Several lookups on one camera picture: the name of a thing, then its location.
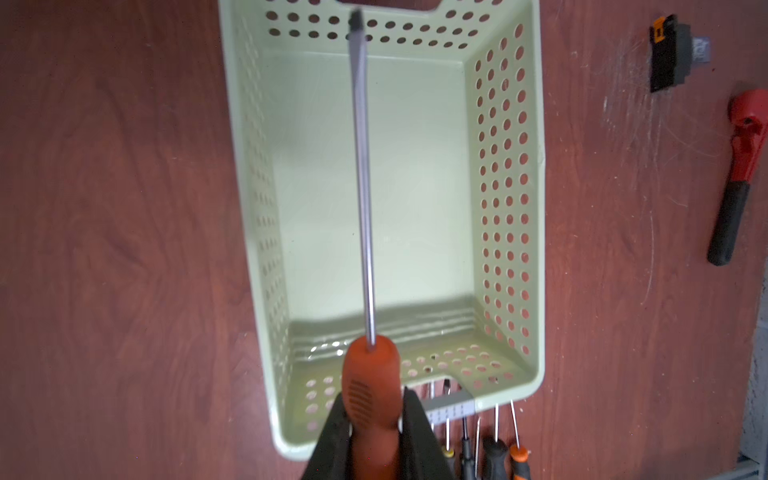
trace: reddish-brown wood surface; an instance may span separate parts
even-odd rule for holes
[[[547,375],[518,404],[538,479],[734,463],[764,165],[733,262],[705,256],[728,97],[768,84],[767,8],[541,1]],[[647,26],[667,13],[713,62],[650,96]],[[264,410],[219,35],[213,0],[0,7],[0,478],[303,470]]]

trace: black rubber grip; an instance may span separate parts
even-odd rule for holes
[[[515,480],[516,477],[523,478],[524,480],[531,480],[531,466],[528,462],[516,462],[514,458],[512,461],[512,475]]]
[[[482,440],[485,451],[485,464],[482,469],[482,480],[507,480],[504,460],[507,458],[507,445],[499,440],[494,442],[491,437]]]
[[[746,181],[728,182],[725,187],[723,203],[720,205],[720,213],[717,214],[717,223],[707,254],[707,259],[713,265],[723,266],[730,262],[739,234],[741,214],[744,213],[749,194],[750,185]]]
[[[475,459],[469,439],[462,439],[462,480],[475,480]]]

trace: red tool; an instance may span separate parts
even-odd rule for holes
[[[768,136],[768,91],[751,90],[734,98],[730,106],[730,123],[736,127],[731,140],[733,167],[707,254],[710,263],[717,266],[730,262],[736,246],[750,182]]]

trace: metal screwdriver shaft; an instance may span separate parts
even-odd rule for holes
[[[349,57],[352,65],[352,100],[355,115],[355,153],[357,157],[357,200],[362,253],[362,296],[366,317],[368,349],[376,347],[376,318],[373,296],[373,242],[371,239],[371,179],[368,152],[368,103],[366,91],[366,36],[362,12],[350,18]]]

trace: light green basket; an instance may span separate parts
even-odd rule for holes
[[[275,446],[308,458],[363,334],[350,5],[221,0],[240,201]],[[365,8],[379,332],[430,420],[544,376],[537,0]]]

